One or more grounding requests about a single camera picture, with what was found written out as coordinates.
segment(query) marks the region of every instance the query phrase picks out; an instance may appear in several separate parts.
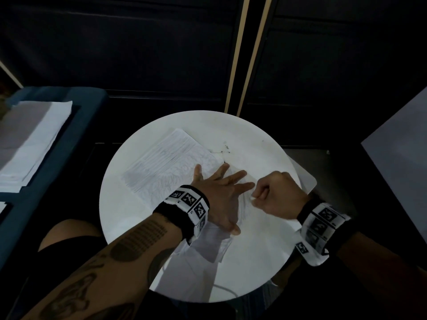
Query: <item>white tabletop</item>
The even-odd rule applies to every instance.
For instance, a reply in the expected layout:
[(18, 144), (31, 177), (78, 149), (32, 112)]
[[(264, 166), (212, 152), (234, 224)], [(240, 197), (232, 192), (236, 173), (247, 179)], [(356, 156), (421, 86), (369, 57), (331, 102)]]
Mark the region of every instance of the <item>white tabletop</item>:
[[(248, 181), (256, 182), (279, 170), (289, 172), (300, 185), (296, 171), (280, 145), (252, 123), (222, 112), (202, 110), (165, 116), (130, 136), (115, 153), (105, 172), (99, 196), (99, 215), (108, 243), (152, 213), (124, 185), (120, 176), (175, 128), (183, 129), (232, 166), (245, 169)], [(218, 302), (242, 296), (267, 282), (289, 258), (293, 250), (291, 237), (300, 225), (297, 221), (285, 221), (251, 209), (255, 211), (240, 226), (242, 233), (233, 238), (221, 263), (211, 264), (200, 256), (188, 256), (188, 260), (194, 258), (197, 268), (203, 270), (201, 278), (196, 279), (185, 277), (182, 272), (167, 273), (168, 265), (174, 265), (169, 266), (173, 269), (183, 263), (179, 258), (172, 262), (169, 259), (150, 289), (187, 302)], [(187, 286), (180, 289), (174, 281), (183, 278)]]

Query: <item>black shorts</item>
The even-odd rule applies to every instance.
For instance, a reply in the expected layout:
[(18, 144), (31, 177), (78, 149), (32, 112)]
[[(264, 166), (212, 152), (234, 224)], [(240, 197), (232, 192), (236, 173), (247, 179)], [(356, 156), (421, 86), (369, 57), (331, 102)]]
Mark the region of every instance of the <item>black shorts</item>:
[[(38, 302), (63, 282), (76, 269), (107, 245), (104, 237), (82, 236), (66, 239), (52, 244), (36, 254), (31, 273), (26, 280), (18, 299), (7, 320), (19, 320)], [(162, 319), (184, 319), (182, 313), (170, 299), (156, 292), (148, 291), (140, 306), (140, 312), (156, 314)], [(136, 315), (135, 319), (147, 318)]]

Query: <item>right hand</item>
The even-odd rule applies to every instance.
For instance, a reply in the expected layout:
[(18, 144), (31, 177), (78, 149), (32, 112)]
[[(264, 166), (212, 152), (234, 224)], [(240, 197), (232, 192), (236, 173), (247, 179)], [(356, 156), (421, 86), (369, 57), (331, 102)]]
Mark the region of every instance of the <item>right hand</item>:
[(254, 207), (283, 219), (296, 219), (310, 200), (289, 173), (278, 171), (260, 178), (252, 196)]

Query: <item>wooden trim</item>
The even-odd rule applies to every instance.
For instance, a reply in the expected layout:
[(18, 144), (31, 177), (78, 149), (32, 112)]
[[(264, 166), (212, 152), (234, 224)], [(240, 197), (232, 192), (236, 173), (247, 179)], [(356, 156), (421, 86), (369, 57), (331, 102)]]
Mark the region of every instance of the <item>wooden trim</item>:
[(236, 40), (236, 47), (234, 48), (232, 71), (231, 71), (231, 74), (230, 74), (230, 81), (228, 82), (226, 107), (224, 109), (225, 113), (228, 112), (228, 106), (230, 104), (230, 98), (232, 96), (234, 76), (236, 75), (236, 67), (238, 65), (238, 59), (239, 59), (239, 53), (240, 53), (240, 46), (242, 45), (243, 30), (245, 29), (246, 16), (248, 14), (248, 7), (249, 7), (249, 0), (243, 0), (242, 14), (240, 15), (238, 37), (237, 37), (237, 40)]
[(261, 16), (260, 26), (258, 28), (257, 38), (255, 39), (255, 44), (254, 44), (254, 49), (252, 51), (251, 61), (249, 62), (248, 73), (246, 74), (246, 80), (245, 80), (245, 84), (243, 85), (242, 96), (240, 97), (239, 108), (238, 108), (238, 112), (236, 114), (237, 116), (240, 116), (240, 112), (241, 112), (242, 106), (243, 106), (243, 101), (245, 100), (245, 95), (246, 95), (246, 91), (248, 89), (249, 80), (251, 78), (252, 69), (254, 68), (255, 58), (256, 58), (257, 53), (258, 53), (258, 48), (260, 46), (261, 37), (262, 37), (263, 31), (264, 31), (264, 26), (266, 24), (267, 16), (268, 16), (268, 13), (270, 10), (271, 1), (272, 0), (266, 0), (265, 5), (264, 5), (263, 15)]
[(18, 81), (18, 79), (7, 69), (7, 67), (0, 60), (0, 67), (5, 71), (5, 73), (19, 86), (20, 89), (23, 88), (22, 84)]

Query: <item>finger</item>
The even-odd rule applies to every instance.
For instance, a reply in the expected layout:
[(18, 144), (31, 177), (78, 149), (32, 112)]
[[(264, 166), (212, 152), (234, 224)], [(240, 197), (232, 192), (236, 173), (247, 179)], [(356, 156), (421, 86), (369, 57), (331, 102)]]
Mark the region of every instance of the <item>finger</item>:
[(194, 168), (193, 182), (201, 181), (202, 179), (203, 175), (201, 174), (201, 165), (197, 164)]
[(267, 188), (269, 185), (270, 185), (269, 175), (261, 177), (257, 182), (257, 187), (255, 188), (255, 191), (252, 193), (252, 196), (254, 198), (258, 198), (264, 192), (265, 188)]
[(228, 218), (222, 220), (221, 224), (219, 224), (220, 227), (222, 227), (225, 231), (230, 232), (232, 235), (240, 235), (242, 232), (236, 224), (232, 223)]
[(258, 208), (258, 209), (261, 209), (261, 210), (264, 210), (265, 204), (266, 204), (265, 200), (261, 200), (259, 198), (252, 200), (252, 205), (255, 208)]
[(227, 176), (226, 178), (221, 180), (221, 184), (222, 185), (236, 184), (238, 181), (240, 181), (247, 174), (248, 173), (244, 170), (238, 171), (237, 173), (234, 173), (233, 175)]
[(220, 166), (220, 168), (212, 174), (211, 177), (208, 178), (208, 180), (220, 180), (224, 177), (224, 174), (227, 172), (227, 170), (230, 168), (230, 165), (227, 163), (224, 163)]
[(264, 188), (264, 191), (261, 193), (259, 199), (265, 200), (269, 193), (270, 193), (270, 189), (268, 187)]
[(254, 186), (255, 186), (254, 182), (235, 184), (233, 185), (234, 194), (241, 195), (246, 191), (249, 191), (251, 188), (254, 188)]

